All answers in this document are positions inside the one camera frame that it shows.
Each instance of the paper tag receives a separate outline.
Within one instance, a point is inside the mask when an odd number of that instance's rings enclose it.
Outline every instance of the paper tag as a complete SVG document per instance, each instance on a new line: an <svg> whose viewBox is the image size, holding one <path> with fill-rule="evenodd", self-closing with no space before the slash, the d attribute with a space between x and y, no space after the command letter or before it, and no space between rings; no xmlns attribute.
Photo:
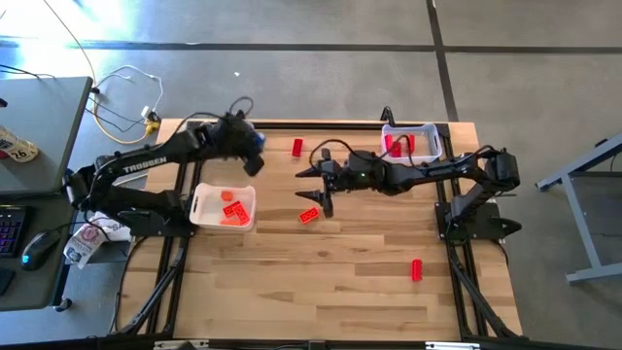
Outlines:
<svg viewBox="0 0 622 350"><path fill-rule="evenodd" d="M112 241L129 241L130 239L129 227L119 224L103 213L95 213L90 221L101 227ZM99 228L84 224L69 239L63 253L71 263L82 269L97 248L106 240L106 236Z"/></svg>

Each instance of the red block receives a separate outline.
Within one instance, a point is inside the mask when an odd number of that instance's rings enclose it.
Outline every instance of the red block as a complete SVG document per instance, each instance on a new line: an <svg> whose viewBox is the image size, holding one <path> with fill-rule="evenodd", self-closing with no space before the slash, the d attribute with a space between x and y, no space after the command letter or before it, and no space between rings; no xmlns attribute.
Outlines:
<svg viewBox="0 0 622 350"><path fill-rule="evenodd" d="M310 221L312 221L313 219L317 219L320 217L320 211L318 211L317 208L311 208L305 212L302 212L302 214L300 214L298 216L298 218L300 219L300 222L303 225L306 225L307 223L309 223Z"/></svg>
<svg viewBox="0 0 622 350"><path fill-rule="evenodd" d="M235 211L233 210L236 206L242 206L242 203L240 203L240 201L235 201L232 204L227 205L225 208L223 208L223 212L225 213L225 217L226 218L230 218L233 215L235 215Z"/></svg>
<svg viewBox="0 0 622 350"><path fill-rule="evenodd" d="M391 157L393 158L398 158L401 157L401 145L399 142L393 142L393 136L391 135L385 135L385 147L387 148L387 151L389 151L389 154L391 155Z"/></svg>
<svg viewBox="0 0 622 350"><path fill-rule="evenodd" d="M424 269L424 265L420 259L415 259L412 261L412 280L413 281L421 281L423 279L423 269Z"/></svg>
<svg viewBox="0 0 622 350"><path fill-rule="evenodd" d="M393 145L393 136L385 135L385 148L387 149L387 151L391 149L391 145Z"/></svg>
<svg viewBox="0 0 622 350"><path fill-rule="evenodd" d="M240 219L240 225L246 225L251 221L251 218L249 218L249 215L241 204L234 206L233 212L235 212L237 218Z"/></svg>
<svg viewBox="0 0 622 350"><path fill-rule="evenodd" d="M408 146L410 146L410 153L413 154L415 152L415 135L408 135Z"/></svg>
<svg viewBox="0 0 622 350"><path fill-rule="evenodd" d="M302 139L294 139L294 147L292 148L292 156L300 157L302 151Z"/></svg>

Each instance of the label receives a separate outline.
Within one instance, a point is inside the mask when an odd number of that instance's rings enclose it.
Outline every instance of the label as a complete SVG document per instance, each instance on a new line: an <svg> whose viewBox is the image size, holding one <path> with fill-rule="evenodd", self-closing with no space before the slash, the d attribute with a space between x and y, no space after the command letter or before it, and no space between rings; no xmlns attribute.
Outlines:
<svg viewBox="0 0 622 350"><path fill-rule="evenodd" d="M0 125L0 151L18 162L28 162L39 154L39 149L32 142L18 138L2 125Z"/></svg>

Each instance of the white cable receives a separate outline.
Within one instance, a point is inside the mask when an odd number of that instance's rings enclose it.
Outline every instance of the white cable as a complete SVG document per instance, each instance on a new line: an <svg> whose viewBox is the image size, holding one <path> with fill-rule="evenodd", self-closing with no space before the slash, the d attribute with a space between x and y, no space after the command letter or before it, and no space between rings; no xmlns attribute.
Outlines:
<svg viewBox="0 0 622 350"><path fill-rule="evenodd" d="M50 11L52 11L52 13L56 16L56 18L58 19L60 24L62 24L62 26L64 26L65 29L67 29L67 32L69 33L69 35L71 35L71 37L74 38L74 41L76 42L76 44L78 44L78 47L80 47L80 50L82 50L82 54L85 56L86 62L88 62L88 67L90 68L90 73L92 74L93 82L95 84L97 84L97 80L95 79L95 70L93 69L93 65L90 63L90 59L88 59L88 55L86 55L85 48L83 48L82 44L80 44L80 40L78 40L78 38L76 38L74 33L71 32L71 30L69 30L69 27L67 26L67 24L65 24L65 22L62 21L62 19L60 19L60 16L56 13L56 11L52 8L52 6L50 6L50 4L48 4L48 1L47 0L43 0L43 2L46 3L46 5L48 5L48 8L50 8Z"/></svg>
<svg viewBox="0 0 622 350"><path fill-rule="evenodd" d="M117 69L114 69L112 72L108 73L107 76L105 76L101 81L99 81L99 84L97 84L95 87L99 88L99 86L104 83L104 81L110 77L120 77L123 78L125 80L130 80L131 77L130 76L122 76L121 74L116 74L117 72L119 72L121 69L125 69L125 68L129 68L129 69L133 69L136 72L144 75L147 78L156 80L158 85L159 85L159 96L157 97L157 100L154 103L154 108L152 109L152 111L156 112L157 110L157 105L159 104L160 99L162 98L162 95L164 94L164 87L162 86L162 79L161 77L155 76L153 74L149 74L147 72L144 72L143 70L141 70L140 68L134 67L133 65L129 65L129 64L125 64Z"/></svg>

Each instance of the caster wheel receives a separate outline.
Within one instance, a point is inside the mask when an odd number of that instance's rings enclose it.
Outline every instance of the caster wheel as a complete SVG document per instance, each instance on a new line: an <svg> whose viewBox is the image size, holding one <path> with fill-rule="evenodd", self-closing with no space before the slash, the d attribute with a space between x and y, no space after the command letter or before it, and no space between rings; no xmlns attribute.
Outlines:
<svg viewBox="0 0 622 350"><path fill-rule="evenodd" d="M73 304L74 304L74 302L71 301L70 298L64 297L62 299L62 301L60 302L60 305L54 307L54 311L56 311L56 312L63 312L66 309L70 308L71 305L73 305Z"/></svg>

